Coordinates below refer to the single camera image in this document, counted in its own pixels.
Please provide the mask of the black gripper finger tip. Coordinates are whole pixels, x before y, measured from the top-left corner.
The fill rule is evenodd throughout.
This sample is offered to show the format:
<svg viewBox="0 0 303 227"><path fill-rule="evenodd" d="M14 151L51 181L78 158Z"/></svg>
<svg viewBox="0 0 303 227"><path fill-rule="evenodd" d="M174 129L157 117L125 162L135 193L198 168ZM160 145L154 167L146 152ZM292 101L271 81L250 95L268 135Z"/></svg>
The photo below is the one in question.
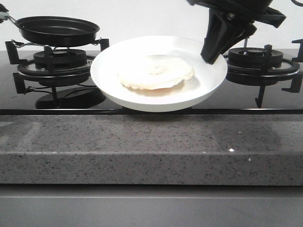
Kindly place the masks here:
<svg viewBox="0 0 303 227"><path fill-rule="evenodd" d="M0 23L8 20L9 10L5 8L3 4L0 4Z"/></svg>

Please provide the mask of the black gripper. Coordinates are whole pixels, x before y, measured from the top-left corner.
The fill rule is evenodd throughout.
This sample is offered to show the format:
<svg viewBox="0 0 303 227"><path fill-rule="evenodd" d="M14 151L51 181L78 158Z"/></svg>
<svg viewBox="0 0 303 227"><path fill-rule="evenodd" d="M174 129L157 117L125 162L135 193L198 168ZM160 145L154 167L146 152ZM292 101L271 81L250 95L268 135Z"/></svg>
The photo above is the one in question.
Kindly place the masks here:
<svg viewBox="0 0 303 227"><path fill-rule="evenodd" d="M272 0L189 0L190 5L209 9L209 23L201 56L206 63L214 64L220 54L253 35L257 28L254 20L278 28L286 19L280 11L271 8ZM227 21L224 12L247 17L249 21Z"/></svg>

